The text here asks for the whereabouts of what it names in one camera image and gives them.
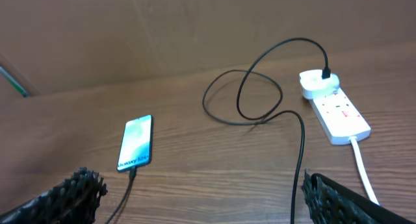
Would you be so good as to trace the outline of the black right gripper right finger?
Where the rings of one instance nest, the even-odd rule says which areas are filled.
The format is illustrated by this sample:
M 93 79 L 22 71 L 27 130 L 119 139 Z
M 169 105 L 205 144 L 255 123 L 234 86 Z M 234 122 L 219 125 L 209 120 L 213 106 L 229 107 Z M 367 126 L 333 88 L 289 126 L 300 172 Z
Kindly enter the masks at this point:
M 314 224 L 415 224 L 320 173 L 306 173 L 302 191 Z

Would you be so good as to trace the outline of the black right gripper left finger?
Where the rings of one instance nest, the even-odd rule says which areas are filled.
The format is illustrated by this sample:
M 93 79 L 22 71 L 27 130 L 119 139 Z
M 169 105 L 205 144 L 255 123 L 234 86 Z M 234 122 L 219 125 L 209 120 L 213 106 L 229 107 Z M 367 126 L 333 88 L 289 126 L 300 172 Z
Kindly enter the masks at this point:
M 1 214 L 1 224 L 92 224 L 106 194 L 98 172 L 79 168 L 59 185 Z

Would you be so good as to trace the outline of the Galaxy S24 smartphone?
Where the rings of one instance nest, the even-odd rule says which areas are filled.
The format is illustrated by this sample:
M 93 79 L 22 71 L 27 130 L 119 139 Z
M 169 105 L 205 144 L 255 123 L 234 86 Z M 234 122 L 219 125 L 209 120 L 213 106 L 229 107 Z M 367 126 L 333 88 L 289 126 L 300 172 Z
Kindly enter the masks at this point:
M 153 116 L 146 115 L 125 124 L 117 171 L 147 166 L 152 159 Z

